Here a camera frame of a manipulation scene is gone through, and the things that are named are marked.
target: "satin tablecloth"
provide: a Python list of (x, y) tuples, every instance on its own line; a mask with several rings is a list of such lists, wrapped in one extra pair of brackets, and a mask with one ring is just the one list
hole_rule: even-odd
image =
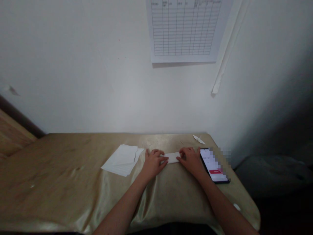
[[(128, 177), (100, 169), (120, 144), (165, 153), (213, 147), (227, 168), (211, 136), (195, 135), (206, 145), (192, 134), (49, 134), (0, 163), (0, 230), (91, 234), (143, 166), (142, 154)], [(257, 206), (231, 168), (227, 174), (231, 183), (218, 187), (258, 230)], [(180, 163), (167, 165), (148, 184), (128, 232), (174, 221), (208, 224), (223, 234), (202, 188)]]

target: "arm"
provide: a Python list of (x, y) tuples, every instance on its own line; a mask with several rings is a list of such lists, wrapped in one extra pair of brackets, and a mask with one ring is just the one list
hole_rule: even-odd
[(193, 148), (182, 148), (177, 157), (180, 163), (198, 180), (205, 191), (212, 210), (225, 234), (258, 234), (252, 225), (237, 211), (228, 198), (211, 180), (200, 159), (200, 147), (197, 153)]
[(168, 163), (168, 161), (166, 161), (168, 157), (160, 157), (160, 154), (164, 155), (164, 152), (154, 149), (149, 154), (148, 149), (146, 149), (145, 162), (141, 172), (123, 197), (100, 223), (93, 235), (126, 233), (138, 201), (147, 184), (152, 178), (159, 174)]

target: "white paper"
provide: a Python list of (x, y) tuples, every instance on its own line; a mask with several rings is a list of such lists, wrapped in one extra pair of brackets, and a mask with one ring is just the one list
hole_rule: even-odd
[(112, 156), (106, 161), (106, 163), (101, 168), (106, 171), (126, 177), (133, 170), (143, 150), (144, 149), (138, 149), (135, 153), (135, 161), (133, 163), (128, 163), (128, 164), (113, 165), (115, 156), (112, 154)]
[(197, 137), (197, 136), (195, 136), (195, 135), (193, 135), (193, 137), (194, 137), (195, 140), (198, 141), (199, 143), (205, 144), (205, 143), (202, 141), (202, 139), (200, 139), (199, 137)]
[(168, 164), (179, 162), (176, 157), (180, 157), (179, 152), (175, 153), (166, 153), (164, 157), (168, 157)]
[(114, 158), (113, 165), (134, 163), (137, 150), (137, 146), (120, 145), (112, 154)]
[(233, 0), (146, 0), (151, 62), (215, 62)]

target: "person's left hand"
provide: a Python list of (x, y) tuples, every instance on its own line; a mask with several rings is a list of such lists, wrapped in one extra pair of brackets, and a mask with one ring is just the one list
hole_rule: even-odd
[(146, 149), (146, 160), (140, 172), (141, 177), (150, 181), (163, 170), (168, 163), (168, 157), (160, 157), (161, 154), (164, 155), (164, 152), (161, 150), (154, 149), (149, 154), (149, 150)]

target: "printed table grid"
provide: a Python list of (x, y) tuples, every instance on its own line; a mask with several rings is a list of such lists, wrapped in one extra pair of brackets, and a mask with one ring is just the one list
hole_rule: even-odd
[(221, 0), (151, 0), (155, 56), (209, 55)]

